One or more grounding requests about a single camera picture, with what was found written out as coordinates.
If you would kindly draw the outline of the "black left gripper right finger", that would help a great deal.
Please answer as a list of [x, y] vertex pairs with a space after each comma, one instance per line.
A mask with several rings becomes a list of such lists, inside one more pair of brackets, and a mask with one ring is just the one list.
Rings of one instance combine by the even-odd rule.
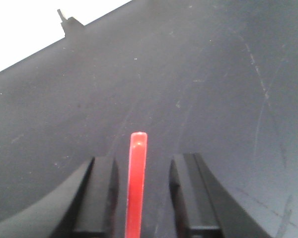
[[169, 189], [179, 238], [270, 237], [220, 184], [199, 153], [173, 156]]

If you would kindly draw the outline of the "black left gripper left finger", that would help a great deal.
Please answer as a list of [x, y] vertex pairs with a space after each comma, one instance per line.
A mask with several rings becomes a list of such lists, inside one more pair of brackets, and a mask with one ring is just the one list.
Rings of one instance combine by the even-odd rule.
[[84, 162], [52, 192], [0, 222], [0, 238], [111, 238], [118, 199], [117, 162]]

